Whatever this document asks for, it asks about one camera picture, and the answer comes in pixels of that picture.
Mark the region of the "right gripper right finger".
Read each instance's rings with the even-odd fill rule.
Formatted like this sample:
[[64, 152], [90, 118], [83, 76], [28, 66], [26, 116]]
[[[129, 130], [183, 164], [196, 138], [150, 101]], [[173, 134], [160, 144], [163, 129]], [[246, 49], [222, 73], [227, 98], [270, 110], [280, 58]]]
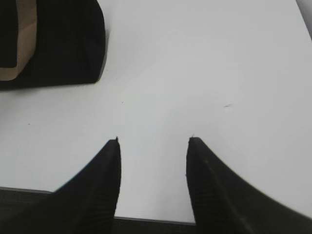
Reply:
[[186, 178], [200, 234], [310, 234], [312, 220], [242, 179], [198, 137], [188, 142]]

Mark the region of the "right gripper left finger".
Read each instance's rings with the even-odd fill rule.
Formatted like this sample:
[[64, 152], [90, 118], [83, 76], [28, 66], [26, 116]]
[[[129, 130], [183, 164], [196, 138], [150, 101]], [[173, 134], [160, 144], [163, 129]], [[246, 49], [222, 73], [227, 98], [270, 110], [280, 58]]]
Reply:
[[121, 182], [118, 139], [71, 180], [0, 226], [2, 234], [109, 234]]

